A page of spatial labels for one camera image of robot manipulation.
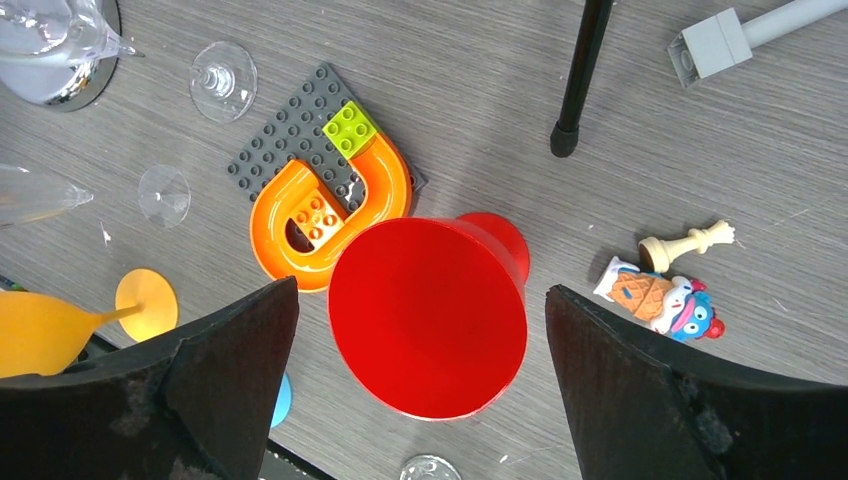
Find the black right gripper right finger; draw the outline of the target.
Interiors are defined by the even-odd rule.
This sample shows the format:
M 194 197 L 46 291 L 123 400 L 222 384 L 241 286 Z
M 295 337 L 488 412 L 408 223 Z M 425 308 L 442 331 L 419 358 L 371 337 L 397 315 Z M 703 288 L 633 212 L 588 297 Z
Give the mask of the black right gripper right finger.
M 557 285 L 552 362 L 586 479 L 843 479 L 847 390 L 655 334 Z

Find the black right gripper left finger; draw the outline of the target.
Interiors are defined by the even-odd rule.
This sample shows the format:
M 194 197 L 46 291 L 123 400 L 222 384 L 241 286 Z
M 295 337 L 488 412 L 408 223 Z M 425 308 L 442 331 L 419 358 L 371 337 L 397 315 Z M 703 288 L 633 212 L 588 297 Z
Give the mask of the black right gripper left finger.
M 255 479 L 296 332 L 274 281 L 53 376 L 1 383 L 5 479 Z

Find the yellow plastic wine glass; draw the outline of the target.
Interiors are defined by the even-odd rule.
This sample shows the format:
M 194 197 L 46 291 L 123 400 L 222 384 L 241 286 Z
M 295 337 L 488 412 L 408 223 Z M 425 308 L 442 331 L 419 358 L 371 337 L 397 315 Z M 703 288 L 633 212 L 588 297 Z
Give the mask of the yellow plastic wine glass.
M 128 272 L 115 292 L 114 309 L 87 312 L 57 297 L 24 291 L 1 293 L 1 376 L 55 375 L 70 366 L 95 330 L 117 321 L 143 342 L 174 329 L 176 292 L 160 273 Z

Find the chrome wine glass rack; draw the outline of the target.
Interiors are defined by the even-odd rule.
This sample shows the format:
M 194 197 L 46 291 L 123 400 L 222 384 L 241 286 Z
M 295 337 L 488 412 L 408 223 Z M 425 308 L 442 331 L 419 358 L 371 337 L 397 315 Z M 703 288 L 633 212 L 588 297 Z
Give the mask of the chrome wine glass rack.
M 1 3 L 1 84 L 28 103 L 79 110 L 103 92 L 119 58 L 139 54 L 121 36 L 116 1 Z

